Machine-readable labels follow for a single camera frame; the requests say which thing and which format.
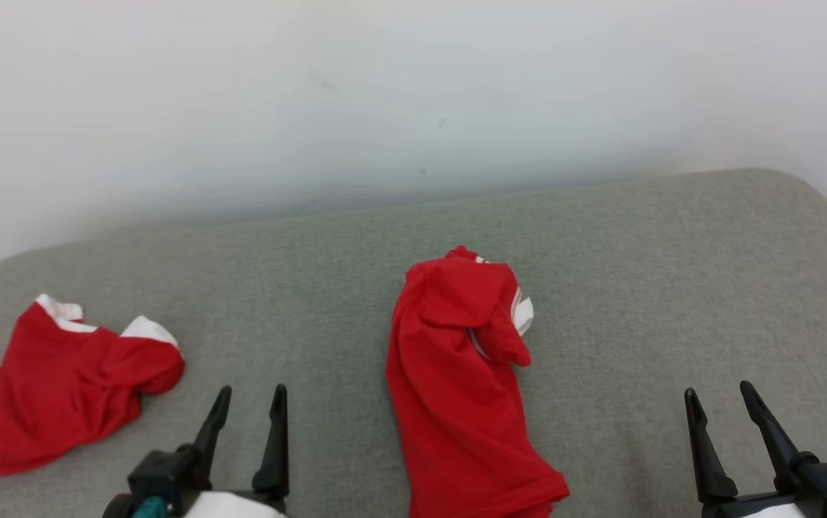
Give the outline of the red shorts with white stripes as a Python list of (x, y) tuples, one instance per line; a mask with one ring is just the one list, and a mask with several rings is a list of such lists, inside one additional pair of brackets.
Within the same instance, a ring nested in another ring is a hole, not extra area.
[(140, 315), (121, 332), (46, 294), (19, 315), (0, 363), (0, 476), (41, 468), (140, 416), (186, 369), (174, 336)]

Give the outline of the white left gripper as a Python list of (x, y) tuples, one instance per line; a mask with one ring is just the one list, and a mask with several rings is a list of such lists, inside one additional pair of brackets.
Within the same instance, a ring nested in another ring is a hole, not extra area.
[[(223, 386), (197, 433), (193, 445), (199, 453), (199, 472), (211, 472), (217, 439), (227, 423), (230, 402), (232, 387)], [(261, 466), (252, 478), (252, 490), (264, 499), (285, 499), (290, 492), (290, 462), (288, 387), (284, 383), (275, 387), (269, 419), (270, 429)], [(181, 518), (288, 518), (288, 515), (232, 492), (207, 491), (199, 494)]]

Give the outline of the red Bulls basketball jersey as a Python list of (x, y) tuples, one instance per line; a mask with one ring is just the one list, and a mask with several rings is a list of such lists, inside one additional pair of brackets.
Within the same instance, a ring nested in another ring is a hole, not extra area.
[(526, 430), (515, 367), (533, 318), (511, 268), (464, 246), (407, 271), (386, 381), (409, 518), (549, 518), (569, 496)]

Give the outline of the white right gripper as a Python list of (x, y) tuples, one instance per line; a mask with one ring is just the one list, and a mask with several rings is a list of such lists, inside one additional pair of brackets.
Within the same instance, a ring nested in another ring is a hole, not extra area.
[(807, 518), (805, 511), (815, 516), (817, 494), (795, 493), (798, 482), (792, 463), (800, 453), (795, 443), (750, 381), (740, 381), (739, 390), (750, 420), (762, 434), (769, 461), (775, 470), (773, 485), (779, 493), (736, 498), (736, 483), (723, 469), (707, 430), (708, 419), (700, 398), (690, 387), (684, 391), (684, 402), (695, 486), (698, 501), (703, 505), (700, 518)]

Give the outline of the grey fabric sofa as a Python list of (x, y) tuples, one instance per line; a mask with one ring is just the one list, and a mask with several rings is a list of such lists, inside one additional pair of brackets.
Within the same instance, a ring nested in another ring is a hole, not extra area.
[(683, 391), (741, 493), (773, 489), (751, 381), (827, 461), (827, 200), (766, 170), (127, 234), (0, 262), (0, 360), (46, 293), (177, 338), (180, 383), (111, 437), (0, 478), (0, 518), (100, 518), (150, 450), (232, 410), (213, 484), (248, 489), (288, 387), (294, 518), (407, 518), (385, 381), (405, 272), (458, 245), (508, 263), (535, 318), (518, 370), (532, 445), (565, 475), (552, 518), (700, 518)]

